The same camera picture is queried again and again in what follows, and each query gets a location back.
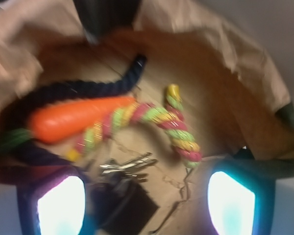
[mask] brown paper bag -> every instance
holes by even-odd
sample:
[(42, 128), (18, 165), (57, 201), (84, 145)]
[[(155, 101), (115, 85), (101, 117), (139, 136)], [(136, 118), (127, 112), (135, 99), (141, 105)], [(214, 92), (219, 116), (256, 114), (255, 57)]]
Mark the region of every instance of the brown paper bag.
[[(177, 83), (186, 123), (205, 157), (234, 154), (247, 145), (259, 160), (294, 158), (294, 132), (274, 116), (290, 101), (289, 93), (270, 57), (252, 40), (191, 0), (145, 0), (134, 28), (139, 31), (120, 29), (91, 47), (71, 1), (23, 0), (1, 11), (0, 111), (36, 85), (114, 81), (140, 52), (148, 64), (138, 84), (139, 101), (162, 105), (165, 87)], [(45, 147), (63, 154), (73, 140)], [(93, 153), (102, 161), (122, 162), (145, 152), (159, 159), (145, 170), (143, 187), (160, 208), (142, 234), (156, 230), (175, 203), (177, 212), (187, 210), (190, 200), (183, 193), (187, 171), (169, 140), (153, 126), (129, 127), (108, 151)], [(198, 171), (203, 168), (211, 166), (203, 163)], [(204, 197), (198, 203), (205, 203)], [(173, 233), (170, 221), (159, 233)], [(211, 225), (202, 229), (210, 231)]]

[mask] orange carrot toy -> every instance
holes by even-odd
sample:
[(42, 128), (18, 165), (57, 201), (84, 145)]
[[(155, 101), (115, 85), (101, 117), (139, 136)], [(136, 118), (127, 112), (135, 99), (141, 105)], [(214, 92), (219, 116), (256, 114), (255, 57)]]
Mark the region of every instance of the orange carrot toy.
[(39, 109), (28, 125), (33, 136), (45, 143), (55, 143), (83, 131), (117, 108), (134, 103), (130, 96), (74, 101)]

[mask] dog toy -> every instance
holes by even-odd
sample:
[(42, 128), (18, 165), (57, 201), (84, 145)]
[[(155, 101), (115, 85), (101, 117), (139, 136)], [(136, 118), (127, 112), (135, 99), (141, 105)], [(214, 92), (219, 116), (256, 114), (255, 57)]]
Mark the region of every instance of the dog toy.
[(181, 110), (181, 98), (178, 86), (173, 84), (167, 91), (167, 108), (155, 107), (149, 103), (133, 103), (125, 108), (118, 108), (107, 115), (102, 122), (96, 122), (86, 129), (81, 140), (71, 149), (66, 157), (76, 161), (81, 155), (92, 151), (100, 142), (113, 136), (118, 130), (131, 123), (153, 123), (169, 136), (171, 144), (182, 157), (188, 168), (194, 168), (202, 158), (200, 147), (195, 143), (184, 119)]
[(137, 55), (124, 76), (114, 83), (67, 81), (30, 92), (12, 109), (6, 124), (8, 131), (0, 133), (0, 154), (11, 153), (28, 165), (70, 165), (72, 162), (59, 158), (58, 155), (36, 145), (30, 136), (30, 131), (25, 129), (30, 114), (38, 108), (57, 101), (125, 94), (138, 82), (146, 60), (145, 56)]

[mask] multicolored rope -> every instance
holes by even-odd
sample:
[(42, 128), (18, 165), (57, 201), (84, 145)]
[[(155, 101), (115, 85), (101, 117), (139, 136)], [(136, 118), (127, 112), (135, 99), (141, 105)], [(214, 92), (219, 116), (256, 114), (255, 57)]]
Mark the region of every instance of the multicolored rope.
[(101, 141), (113, 136), (118, 130), (129, 124), (154, 123), (165, 130), (172, 146), (182, 157), (183, 163), (188, 168), (198, 166), (202, 158), (199, 145), (191, 133), (187, 131), (181, 111), (182, 100), (177, 85), (170, 85), (167, 91), (166, 108), (155, 107), (151, 103), (134, 103), (125, 108), (119, 108), (108, 115), (101, 123), (95, 123), (83, 134), (81, 141), (66, 157), (76, 161), (83, 154), (92, 151)]

